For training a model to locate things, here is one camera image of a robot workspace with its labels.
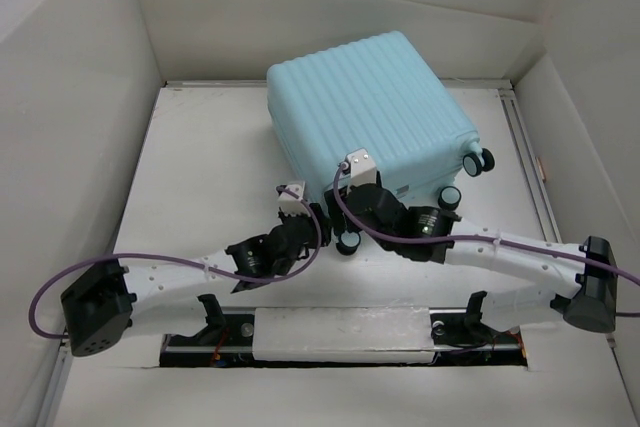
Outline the light blue suitcase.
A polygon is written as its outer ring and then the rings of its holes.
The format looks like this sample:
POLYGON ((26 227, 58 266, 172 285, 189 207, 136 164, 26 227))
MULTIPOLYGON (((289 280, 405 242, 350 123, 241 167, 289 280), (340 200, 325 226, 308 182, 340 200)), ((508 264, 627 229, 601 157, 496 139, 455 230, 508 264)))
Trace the light blue suitcase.
POLYGON ((310 198, 329 212, 341 254, 355 252, 357 227, 336 205, 338 164, 374 161, 398 198, 435 195, 456 208, 455 177, 495 166, 477 128, 399 31, 271 66, 267 108, 274 132, 310 198))

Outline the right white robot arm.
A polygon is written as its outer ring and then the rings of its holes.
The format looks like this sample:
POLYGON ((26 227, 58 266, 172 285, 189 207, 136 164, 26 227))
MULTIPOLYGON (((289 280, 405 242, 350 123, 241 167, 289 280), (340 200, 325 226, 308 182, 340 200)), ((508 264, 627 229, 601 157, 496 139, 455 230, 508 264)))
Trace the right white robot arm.
POLYGON ((470 266, 516 277, 527 286, 471 295, 462 328, 473 340, 530 323, 562 320, 588 332, 616 327, 617 280, 610 243, 545 243, 478 227, 443 198, 437 206, 407 207, 376 184, 341 195, 345 216, 385 250, 415 262, 470 266))

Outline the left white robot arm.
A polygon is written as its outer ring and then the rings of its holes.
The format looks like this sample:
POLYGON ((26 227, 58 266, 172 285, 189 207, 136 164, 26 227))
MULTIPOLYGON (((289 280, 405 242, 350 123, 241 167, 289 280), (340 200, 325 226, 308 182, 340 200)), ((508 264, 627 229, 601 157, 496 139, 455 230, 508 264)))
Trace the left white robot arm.
POLYGON ((90 262, 60 296, 72 354, 97 355, 150 333, 216 341, 227 325, 215 294, 222 281, 234 281, 235 293, 283 282, 328 245, 329 222, 319 206, 312 210, 280 214, 269 233, 198 260, 135 253, 90 262), (126 267, 125 259, 141 264, 126 267))

